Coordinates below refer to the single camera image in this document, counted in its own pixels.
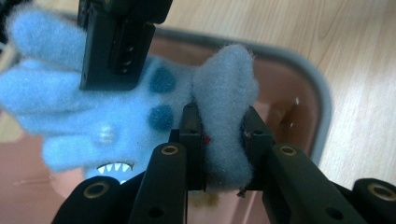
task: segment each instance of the light wood surface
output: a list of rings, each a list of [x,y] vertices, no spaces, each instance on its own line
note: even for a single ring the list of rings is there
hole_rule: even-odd
[[[38,1],[74,12],[77,1]],[[323,73],[333,117],[320,169],[396,185],[396,1],[174,0],[163,27],[291,49]]]

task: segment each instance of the screw hole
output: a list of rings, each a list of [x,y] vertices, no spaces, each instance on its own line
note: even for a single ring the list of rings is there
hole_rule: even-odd
[[[396,193],[379,184],[376,183],[372,183],[368,186],[368,189],[370,190],[370,192],[372,194],[374,194],[375,197],[385,200],[385,201],[389,201],[389,202],[395,202],[396,201]]]
[[[254,134],[262,134],[262,131],[256,130],[256,131],[254,131],[253,133],[254,133]]]
[[[344,218],[344,215],[340,211],[338,211],[337,209],[332,208],[332,207],[326,208],[326,213],[330,217],[337,219],[337,220],[342,220]]]
[[[174,146],[163,147],[161,152],[163,155],[171,156],[178,153],[178,148]]]
[[[99,198],[102,195],[106,194],[108,188],[109,186],[106,182],[104,181],[96,182],[85,188],[84,196],[88,199]]]
[[[148,215],[153,218],[162,217],[163,214],[164,211],[158,206],[154,206],[148,211]]]
[[[130,45],[130,46],[128,46],[128,47],[126,48],[126,50],[127,50],[128,52],[132,52],[132,51],[134,51],[134,46]]]
[[[296,149],[294,149],[294,148],[292,148],[292,147],[282,147],[282,148],[280,149],[280,151],[281,151],[283,154],[287,155],[287,156],[295,156],[295,155],[297,155]]]
[[[122,61],[123,65],[129,65],[132,63],[132,53],[130,51],[124,51],[121,56],[120,60]]]

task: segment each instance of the white teeth graphic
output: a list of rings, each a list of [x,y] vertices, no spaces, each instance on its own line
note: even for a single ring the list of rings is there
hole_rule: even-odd
[[[113,163],[106,165],[107,170],[110,172],[111,168],[113,168]]]
[[[105,166],[101,166],[98,168],[99,173],[102,175],[105,172]]]
[[[121,167],[121,163],[114,164],[114,168],[116,169],[116,171],[118,171],[120,167]]]
[[[128,170],[128,168],[130,168],[129,165],[127,165],[127,164],[123,164],[123,165],[122,165],[122,171],[123,171],[123,172],[125,172],[126,170]]]
[[[105,173],[105,171],[110,172],[113,169],[113,166],[114,166],[115,171],[118,171],[122,167],[123,172],[126,172],[128,169],[131,169],[131,171],[132,171],[132,168],[133,168],[133,165],[117,162],[117,163],[109,163],[106,165],[102,165],[102,166],[98,167],[97,170],[102,175]]]

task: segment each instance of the dark blue spot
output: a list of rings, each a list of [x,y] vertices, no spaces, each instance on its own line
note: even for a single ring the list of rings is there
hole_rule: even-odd
[[[169,131],[173,126],[174,116],[170,105],[158,105],[148,115],[148,125],[157,131]]]
[[[152,92],[166,93],[173,91],[176,86],[176,79],[169,70],[161,67],[155,71],[149,83],[149,89]]]

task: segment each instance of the light blue glove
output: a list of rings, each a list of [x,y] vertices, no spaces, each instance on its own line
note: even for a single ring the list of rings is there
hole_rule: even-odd
[[[8,33],[23,60],[0,76],[0,106],[26,131],[43,135],[43,159],[53,172],[82,167],[87,178],[120,182],[140,174],[195,100],[212,139],[208,186],[239,189],[250,181],[239,128],[258,86],[243,47],[224,48],[201,67],[148,56],[132,91],[80,91],[82,30],[29,6],[13,14]]]

